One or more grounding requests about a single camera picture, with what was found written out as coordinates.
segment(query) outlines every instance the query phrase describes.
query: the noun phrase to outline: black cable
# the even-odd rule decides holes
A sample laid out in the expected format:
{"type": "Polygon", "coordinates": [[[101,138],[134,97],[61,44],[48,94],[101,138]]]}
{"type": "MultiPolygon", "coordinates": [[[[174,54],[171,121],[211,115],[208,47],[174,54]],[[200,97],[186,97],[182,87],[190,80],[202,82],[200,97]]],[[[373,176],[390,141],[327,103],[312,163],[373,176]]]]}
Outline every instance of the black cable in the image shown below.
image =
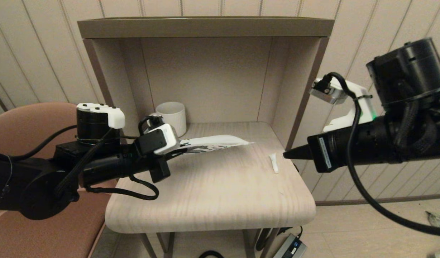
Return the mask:
{"type": "Polygon", "coordinates": [[[287,230],[291,229],[292,227],[287,227],[287,228],[280,228],[279,232],[277,232],[277,235],[280,235],[282,233],[285,233],[287,230]]]}
{"type": "Polygon", "coordinates": [[[437,128],[435,122],[429,114],[425,115],[425,132],[420,139],[411,145],[411,152],[421,155],[426,152],[436,142],[437,128]]]}
{"type": "Polygon", "coordinates": [[[268,240],[268,234],[270,230],[271,230],[270,228],[266,228],[261,231],[260,236],[258,237],[257,243],[255,245],[255,249],[257,251],[263,250],[268,240]]]}
{"type": "Polygon", "coordinates": [[[157,118],[156,116],[146,116],[139,122],[138,127],[139,127],[139,133],[141,136],[143,135],[143,124],[145,122],[147,122],[148,120],[154,120],[156,118],[157,118]]]}
{"type": "MultiPolygon", "coordinates": [[[[35,149],[31,150],[30,152],[27,152],[26,154],[19,155],[19,156],[10,156],[10,158],[11,158],[11,160],[13,162],[17,162],[17,161],[20,161],[20,160],[28,159],[28,158],[32,157],[33,155],[37,154],[39,151],[41,151],[43,149],[43,147],[45,147],[49,142],[51,142],[58,135],[66,132],[68,130],[74,129],[76,127],[77,127],[76,125],[71,125],[71,126],[66,127],[64,129],[61,129],[61,130],[57,131],[56,133],[52,134],[47,139],[45,139],[41,144],[39,144],[35,149]]],[[[7,155],[4,155],[4,154],[0,153],[0,160],[1,161],[7,161],[8,160],[7,155]]]]}
{"type": "Polygon", "coordinates": [[[356,100],[355,94],[351,90],[348,89],[346,81],[339,73],[330,72],[328,75],[335,77],[340,82],[341,87],[343,88],[344,92],[347,95],[349,95],[351,98],[353,98],[353,100],[354,100],[355,116],[354,116],[354,121],[353,121],[353,124],[351,127],[351,134],[349,135],[348,146],[346,149],[346,157],[347,157],[348,168],[349,168],[349,172],[351,174],[352,180],[354,181],[357,189],[359,189],[359,192],[361,193],[361,195],[365,198],[365,200],[368,202],[368,204],[370,204],[374,209],[376,209],[379,213],[381,213],[385,217],[389,218],[390,220],[397,222],[398,224],[400,224],[404,227],[407,227],[407,228],[410,228],[413,230],[417,230],[419,232],[432,234],[432,235],[440,235],[440,228],[439,227],[432,227],[432,226],[416,223],[416,222],[410,221],[408,219],[402,218],[400,216],[397,216],[397,215],[393,214],[392,212],[390,212],[389,210],[382,207],[366,191],[365,187],[363,186],[362,182],[360,181],[359,175],[357,174],[357,172],[355,170],[355,167],[353,165],[352,155],[351,155],[352,148],[354,147],[354,142],[355,142],[354,139],[357,137],[357,131],[359,128],[359,121],[360,121],[360,116],[361,116],[361,112],[362,112],[360,105],[359,105],[359,101],[356,100]]]}
{"type": "Polygon", "coordinates": [[[91,160],[91,158],[94,156],[94,154],[105,144],[105,138],[107,137],[107,135],[110,134],[110,132],[112,132],[114,129],[110,128],[107,133],[104,134],[104,136],[99,140],[99,142],[97,142],[94,147],[90,148],[88,150],[88,152],[81,157],[81,159],[79,160],[79,162],[74,166],[74,168],[66,175],[65,178],[63,178],[63,180],[58,183],[58,185],[56,186],[56,188],[54,189],[54,195],[57,198],[60,198],[62,196],[62,194],[64,193],[64,191],[66,190],[66,188],[72,183],[72,180],[74,178],[77,178],[78,175],[81,173],[81,171],[83,171],[85,165],[89,162],[89,160],[91,160]]]}
{"type": "Polygon", "coordinates": [[[297,235],[298,239],[300,239],[301,235],[303,234],[303,226],[300,226],[300,227],[301,227],[301,232],[297,235]]]}
{"type": "Polygon", "coordinates": [[[408,147],[408,135],[416,121],[418,115],[419,102],[411,101],[405,104],[402,121],[398,128],[397,134],[393,140],[393,145],[398,149],[399,153],[406,153],[408,147]]]}
{"type": "Polygon", "coordinates": [[[130,173],[128,176],[131,181],[134,181],[136,183],[140,183],[140,184],[150,188],[155,193],[155,195],[153,195],[153,196],[147,196],[148,199],[146,199],[146,200],[155,200],[156,198],[158,198],[159,190],[158,190],[158,188],[156,188],[156,186],[154,186],[151,183],[148,183],[147,181],[140,180],[140,179],[136,178],[133,173],[130,173]]]}
{"type": "Polygon", "coordinates": [[[121,189],[121,188],[102,188],[102,187],[91,188],[90,186],[87,186],[87,187],[85,187],[85,189],[86,189],[86,191],[93,192],[93,193],[123,194],[123,195],[132,196],[132,197],[139,198],[142,200],[147,200],[147,201],[155,200],[156,198],[158,198],[158,195],[159,195],[158,189],[156,189],[158,192],[155,192],[155,195],[153,195],[153,196],[144,195],[144,194],[136,193],[136,192],[126,190],[126,189],[121,189]]]}
{"type": "Polygon", "coordinates": [[[199,258],[206,258],[207,256],[215,256],[217,258],[224,258],[220,253],[216,252],[216,251],[205,251],[204,253],[202,253],[201,256],[199,256],[199,258]]]}
{"type": "Polygon", "coordinates": [[[120,137],[120,138],[124,138],[124,139],[137,139],[138,137],[129,137],[129,136],[127,136],[127,135],[123,135],[123,136],[120,137]]]}

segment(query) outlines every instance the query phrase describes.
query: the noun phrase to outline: table leg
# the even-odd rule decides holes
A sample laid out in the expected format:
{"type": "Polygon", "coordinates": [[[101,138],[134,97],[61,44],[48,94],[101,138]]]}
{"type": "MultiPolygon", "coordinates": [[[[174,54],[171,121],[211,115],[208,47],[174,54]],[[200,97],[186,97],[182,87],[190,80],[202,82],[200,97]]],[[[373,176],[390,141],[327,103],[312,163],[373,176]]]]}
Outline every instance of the table leg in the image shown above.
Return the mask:
{"type": "Polygon", "coordinates": [[[174,240],[176,238],[176,234],[174,232],[171,233],[156,233],[158,237],[159,243],[161,244],[161,248],[164,252],[164,258],[172,258],[172,254],[174,252],[174,240]]]}
{"type": "Polygon", "coordinates": [[[153,251],[153,247],[150,243],[150,240],[148,240],[147,234],[141,233],[139,235],[140,235],[140,240],[142,241],[143,246],[145,246],[145,249],[147,250],[147,253],[150,256],[150,258],[157,258],[155,251],[153,251]]]}
{"type": "Polygon", "coordinates": [[[271,248],[271,245],[273,244],[273,241],[277,236],[277,233],[279,233],[279,228],[273,228],[273,230],[271,230],[271,234],[269,234],[268,240],[266,241],[263,251],[261,252],[260,258],[266,258],[266,255],[268,254],[269,249],[271,248]]]}
{"type": "Polygon", "coordinates": [[[244,247],[246,250],[247,258],[255,258],[255,243],[260,235],[260,229],[256,230],[243,230],[244,247]]]}

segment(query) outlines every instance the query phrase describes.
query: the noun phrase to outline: white plastic piece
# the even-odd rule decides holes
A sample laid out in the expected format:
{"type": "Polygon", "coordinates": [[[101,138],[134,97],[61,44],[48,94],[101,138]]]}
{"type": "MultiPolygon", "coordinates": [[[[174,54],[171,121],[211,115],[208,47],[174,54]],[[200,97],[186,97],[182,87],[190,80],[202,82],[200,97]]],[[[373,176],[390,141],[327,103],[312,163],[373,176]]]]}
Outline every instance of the white plastic piece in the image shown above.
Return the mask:
{"type": "Polygon", "coordinates": [[[113,108],[107,105],[95,103],[80,103],[77,105],[77,108],[89,110],[94,113],[107,113],[110,128],[121,129],[126,125],[125,114],[123,113],[123,111],[121,111],[120,108],[113,108]]]}
{"type": "Polygon", "coordinates": [[[80,103],[77,105],[77,108],[81,108],[81,109],[85,109],[85,110],[89,110],[91,108],[108,108],[108,105],[105,104],[97,104],[97,103],[80,103]]]}
{"type": "MultiPolygon", "coordinates": [[[[360,85],[357,85],[350,81],[346,81],[346,84],[348,85],[348,88],[351,91],[353,91],[353,93],[355,93],[357,97],[363,95],[369,95],[368,90],[360,85]]],[[[336,80],[336,78],[333,78],[331,80],[330,86],[335,89],[341,89],[341,90],[343,89],[339,84],[338,80],[336,80]]],[[[370,98],[360,98],[359,105],[360,108],[362,109],[362,114],[360,116],[359,124],[371,122],[376,118],[377,116],[376,110],[374,110],[370,98]]],[[[354,115],[355,115],[355,108],[351,109],[346,116],[342,116],[340,118],[333,119],[332,121],[330,121],[330,124],[328,126],[325,126],[323,131],[329,132],[336,129],[352,126],[352,123],[354,121],[354,115]]]]}
{"type": "Polygon", "coordinates": [[[269,156],[269,158],[271,159],[271,164],[273,164],[274,173],[278,174],[279,173],[279,168],[277,167],[276,154],[275,153],[271,154],[269,156]]]}
{"type": "Polygon", "coordinates": [[[176,137],[176,133],[170,124],[163,124],[162,126],[158,126],[155,129],[148,131],[153,132],[155,130],[161,129],[163,131],[164,139],[166,139],[166,146],[155,150],[153,153],[156,155],[163,155],[173,150],[179,148],[180,142],[176,137]]]}

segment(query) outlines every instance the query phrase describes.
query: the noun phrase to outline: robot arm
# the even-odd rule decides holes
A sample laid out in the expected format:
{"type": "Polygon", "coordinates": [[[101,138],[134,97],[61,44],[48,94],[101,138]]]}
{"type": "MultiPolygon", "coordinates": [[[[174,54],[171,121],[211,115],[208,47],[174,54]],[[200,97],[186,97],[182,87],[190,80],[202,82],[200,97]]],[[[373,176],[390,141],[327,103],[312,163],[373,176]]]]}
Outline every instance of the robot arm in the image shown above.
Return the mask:
{"type": "MultiPolygon", "coordinates": [[[[376,117],[365,88],[346,82],[358,98],[362,114],[353,147],[354,165],[402,163],[440,158],[440,60],[431,39],[406,44],[367,64],[386,114],[376,117]]],[[[346,94],[331,77],[316,80],[310,93],[331,104],[346,94]]],[[[307,145],[284,153],[285,158],[312,159],[319,173],[347,165],[354,111],[333,119],[323,134],[307,145]]]]}
{"type": "Polygon", "coordinates": [[[125,126],[124,118],[119,108],[79,104],[77,140],[57,145],[50,160],[30,158],[37,151],[18,157],[0,154],[0,209],[20,211],[29,219],[46,219],[61,212],[70,202],[78,201],[79,185],[91,192],[156,199],[158,189],[135,178],[134,174],[149,170],[153,183],[161,181],[171,174],[167,161],[186,149],[174,150],[179,147],[179,140],[174,129],[159,116],[147,116],[139,125],[141,135],[135,137],[132,144],[122,144],[120,129],[125,126]],[[143,131],[145,122],[149,127],[143,131]],[[155,194],[146,196],[125,189],[92,188],[92,185],[126,176],[155,194]]]}

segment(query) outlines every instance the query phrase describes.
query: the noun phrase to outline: white mug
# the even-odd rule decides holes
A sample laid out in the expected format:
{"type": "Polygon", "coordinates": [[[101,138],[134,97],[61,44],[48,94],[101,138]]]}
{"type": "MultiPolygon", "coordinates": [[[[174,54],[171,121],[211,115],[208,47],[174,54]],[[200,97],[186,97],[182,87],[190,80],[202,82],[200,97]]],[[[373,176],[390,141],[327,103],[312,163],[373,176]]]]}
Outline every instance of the white mug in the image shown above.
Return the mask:
{"type": "Polygon", "coordinates": [[[165,102],[156,107],[156,113],[151,115],[162,116],[165,123],[172,125],[176,130],[177,137],[187,132],[187,118],[185,106],[180,102],[165,102]]]}

